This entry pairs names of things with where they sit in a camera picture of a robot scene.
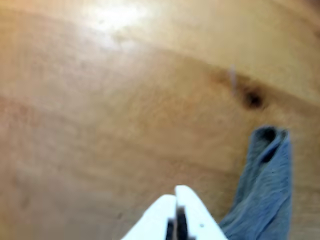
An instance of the dark gap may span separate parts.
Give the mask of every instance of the dark gap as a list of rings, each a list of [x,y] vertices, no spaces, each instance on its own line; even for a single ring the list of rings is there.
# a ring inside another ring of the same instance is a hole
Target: dark gap
[[[168,222],[168,226],[166,227],[166,238],[165,240],[173,240],[174,239],[174,229],[175,225],[173,221]]]
[[[270,162],[270,160],[274,157],[276,151],[277,151],[277,147],[273,148],[271,151],[269,151],[264,158],[261,160],[262,163],[268,163]]]
[[[188,239],[188,227],[185,215],[185,210],[183,208],[177,211],[177,240],[187,240]]]

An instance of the gray sock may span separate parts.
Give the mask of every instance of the gray sock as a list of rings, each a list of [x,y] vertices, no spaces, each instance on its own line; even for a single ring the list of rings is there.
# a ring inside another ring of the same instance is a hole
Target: gray sock
[[[283,240],[292,211],[292,155],[286,130],[252,133],[234,202],[220,227],[229,240]]]

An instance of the wood grain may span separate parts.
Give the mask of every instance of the wood grain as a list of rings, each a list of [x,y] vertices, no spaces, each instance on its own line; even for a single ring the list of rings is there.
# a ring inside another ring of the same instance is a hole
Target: wood grain
[[[264,124],[316,239],[319,31],[312,0],[0,0],[0,239],[117,240],[178,184],[219,221]]]

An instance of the white plastic object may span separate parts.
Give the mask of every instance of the white plastic object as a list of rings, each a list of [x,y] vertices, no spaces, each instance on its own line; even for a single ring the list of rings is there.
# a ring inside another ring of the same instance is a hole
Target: white plastic object
[[[175,187],[177,210],[184,210],[188,240],[227,240],[204,203],[188,186]]]
[[[168,222],[176,219],[174,195],[163,195],[143,214],[122,240],[165,240]]]
[[[228,240],[197,194],[186,185],[176,186],[175,195],[163,195],[155,201],[122,240],[165,240],[168,223],[177,223],[179,211],[185,215],[187,240]]]

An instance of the sock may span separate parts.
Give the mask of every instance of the sock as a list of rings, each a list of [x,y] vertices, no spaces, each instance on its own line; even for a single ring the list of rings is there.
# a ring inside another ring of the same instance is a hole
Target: sock
[[[292,211],[292,154],[288,131],[255,130],[229,213],[219,226],[229,240],[283,240]]]

